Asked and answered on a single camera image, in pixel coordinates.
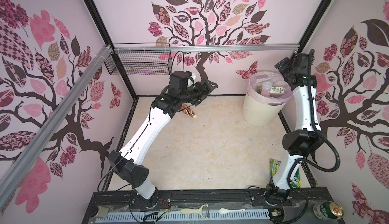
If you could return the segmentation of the white red label bottle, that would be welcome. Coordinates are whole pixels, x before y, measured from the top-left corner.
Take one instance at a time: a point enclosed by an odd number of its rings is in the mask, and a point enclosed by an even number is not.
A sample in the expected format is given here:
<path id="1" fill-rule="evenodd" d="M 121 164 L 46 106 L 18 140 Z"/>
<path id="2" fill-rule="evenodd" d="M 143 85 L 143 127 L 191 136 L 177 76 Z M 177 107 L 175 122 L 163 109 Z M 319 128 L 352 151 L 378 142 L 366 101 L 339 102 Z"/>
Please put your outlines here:
<path id="1" fill-rule="evenodd" d="M 278 98 L 286 94 L 286 87 L 284 86 L 272 86 L 269 91 L 262 92 L 262 87 L 257 86 L 256 92 L 264 97 Z"/>

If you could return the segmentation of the clear bottle red cap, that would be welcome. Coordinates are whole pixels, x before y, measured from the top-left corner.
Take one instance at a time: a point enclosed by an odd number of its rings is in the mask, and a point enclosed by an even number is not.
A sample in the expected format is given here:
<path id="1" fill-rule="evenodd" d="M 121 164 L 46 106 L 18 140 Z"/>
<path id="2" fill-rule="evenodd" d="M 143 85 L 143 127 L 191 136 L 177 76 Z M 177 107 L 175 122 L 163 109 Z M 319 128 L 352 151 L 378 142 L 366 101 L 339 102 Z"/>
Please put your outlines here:
<path id="1" fill-rule="evenodd" d="M 260 94 L 264 97 L 269 97 L 272 87 L 273 87 L 273 83 L 271 81 L 263 82 L 263 84 L 261 85 Z"/>

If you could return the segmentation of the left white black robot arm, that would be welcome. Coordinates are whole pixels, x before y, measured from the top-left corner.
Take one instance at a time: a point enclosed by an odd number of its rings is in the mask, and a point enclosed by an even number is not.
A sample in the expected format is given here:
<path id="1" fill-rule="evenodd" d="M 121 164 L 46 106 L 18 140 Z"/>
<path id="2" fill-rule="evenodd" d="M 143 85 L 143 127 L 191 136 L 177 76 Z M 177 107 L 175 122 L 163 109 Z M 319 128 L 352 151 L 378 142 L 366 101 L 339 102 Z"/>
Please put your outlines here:
<path id="1" fill-rule="evenodd" d="M 157 190 L 149 180 L 149 169 L 142 166 L 150 146 L 183 104 L 197 106 L 218 87 L 208 79 L 195 81 L 195 78 L 189 71 L 173 72 L 169 84 L 155 97 L 145 121 L 132 139 L 108 156 L 113 171 L 146 200 L 152 199 Z"/>

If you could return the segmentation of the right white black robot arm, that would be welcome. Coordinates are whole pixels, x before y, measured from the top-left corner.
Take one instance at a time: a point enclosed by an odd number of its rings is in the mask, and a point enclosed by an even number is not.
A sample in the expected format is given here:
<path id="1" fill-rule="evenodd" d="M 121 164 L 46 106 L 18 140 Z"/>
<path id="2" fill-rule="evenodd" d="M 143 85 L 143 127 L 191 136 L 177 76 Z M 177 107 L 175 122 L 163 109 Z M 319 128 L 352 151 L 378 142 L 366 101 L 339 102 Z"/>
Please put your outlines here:
<path id="1" fill-rule="evenodd" d="M 311 75 L 310 68 L 314 60 L 314 50 L 308 54 L 298 53 L 292 60 L 285 58 L 276 64 L 284 80 L 291 87 L 296 104 L 295 130 L 283 136 L 282 144 L 286 150 L 276 174 L 271 178 L 272 187 L 269 198 L 276 201 L 286 201 L 293 177 L 301 163 L 300 158 L 307 158 L 323 144 L 323 140 L 314 132 L 312 121 L 318 122 L 312 100 L 316 96 L 317 80 Z"/>

